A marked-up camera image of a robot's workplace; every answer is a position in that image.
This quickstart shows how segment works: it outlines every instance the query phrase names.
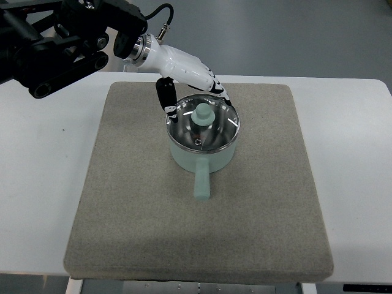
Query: gray cushion pad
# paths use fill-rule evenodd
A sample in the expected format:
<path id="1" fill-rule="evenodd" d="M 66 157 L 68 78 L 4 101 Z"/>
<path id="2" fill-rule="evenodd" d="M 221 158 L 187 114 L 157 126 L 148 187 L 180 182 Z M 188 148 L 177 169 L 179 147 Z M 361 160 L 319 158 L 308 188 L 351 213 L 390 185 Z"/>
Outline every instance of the gray cushion pad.
<path id="1" fill-rule="evenodd" d="M 154 83 L 111 86 L 64 258 L 72 278 L 265 284 L 332 274 L 289 87 L 226 88 L 238 144 L 211 174 L 211 198 L 197 202 L 194 174 L 170 155 Z"/>

